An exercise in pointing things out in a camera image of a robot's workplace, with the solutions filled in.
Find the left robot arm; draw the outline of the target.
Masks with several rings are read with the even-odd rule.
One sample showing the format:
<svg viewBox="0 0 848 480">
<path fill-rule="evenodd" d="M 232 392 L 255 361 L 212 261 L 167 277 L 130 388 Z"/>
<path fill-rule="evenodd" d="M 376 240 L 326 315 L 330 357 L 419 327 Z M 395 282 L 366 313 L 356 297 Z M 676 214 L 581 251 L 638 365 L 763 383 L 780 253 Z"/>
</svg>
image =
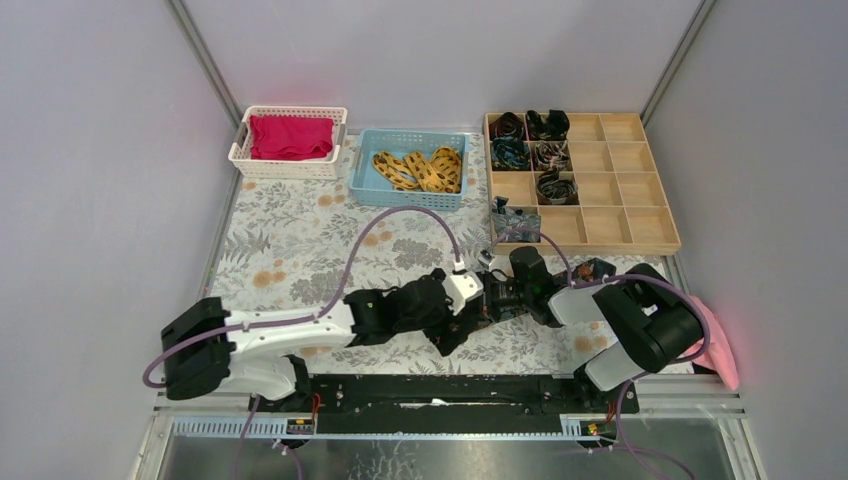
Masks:
<svg viewBox="0 0 848 480">
<path fill-rule="evenodd" d="M 161 330 L 162 388 L 174 401 L 251 393 L 296 411 L 310 397 L 304 350 L 382 345 L 408 332 L 449 345 L 476 321 L 483 293 L 477 274 L 435 269 L 401 287 L 353 291 L 328 311 L 231 311 L 204 298 Z"/>
</svg>

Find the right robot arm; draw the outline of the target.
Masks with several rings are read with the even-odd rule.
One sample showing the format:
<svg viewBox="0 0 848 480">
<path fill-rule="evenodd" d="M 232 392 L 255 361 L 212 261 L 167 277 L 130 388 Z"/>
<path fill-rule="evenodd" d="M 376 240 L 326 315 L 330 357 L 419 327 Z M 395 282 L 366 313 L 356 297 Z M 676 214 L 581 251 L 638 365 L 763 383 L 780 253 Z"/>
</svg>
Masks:
<svg viewBox="0 0 848 480">
<path fill-rule="evenodd" d="M 597 412 L 626 382 L 698 357 L 711 338 L 694 300 L 648 264 L 619 274 L 583 263 L 554 274 L 533 246 L 513 250 L 508 261 L 510 272 L 490 269 L 483 276 L 482 311 L 491 320 L 525 313 L 559 328 L 601 319 L 614 333 L 613 345 L 573 374 L 573 396 L 583 410 Z"/>
</svg>

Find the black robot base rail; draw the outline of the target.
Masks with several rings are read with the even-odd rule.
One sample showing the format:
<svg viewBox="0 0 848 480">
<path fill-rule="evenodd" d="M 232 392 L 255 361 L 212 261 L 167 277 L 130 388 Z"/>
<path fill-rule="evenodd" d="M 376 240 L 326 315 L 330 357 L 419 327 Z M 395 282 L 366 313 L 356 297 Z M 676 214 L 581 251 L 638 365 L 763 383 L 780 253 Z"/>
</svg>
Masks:
<svg viewBox="0 0 848 480">
<path fill-rule="evenodd" d="M 259 398 L 261 413 L 297 413 L 320 434 L 548 434 L 561 418 L 603 421 L 640 410 L 633 387 L 595 392 L 552 375 L 315 374 L 282 400 Z"/>
</svg>

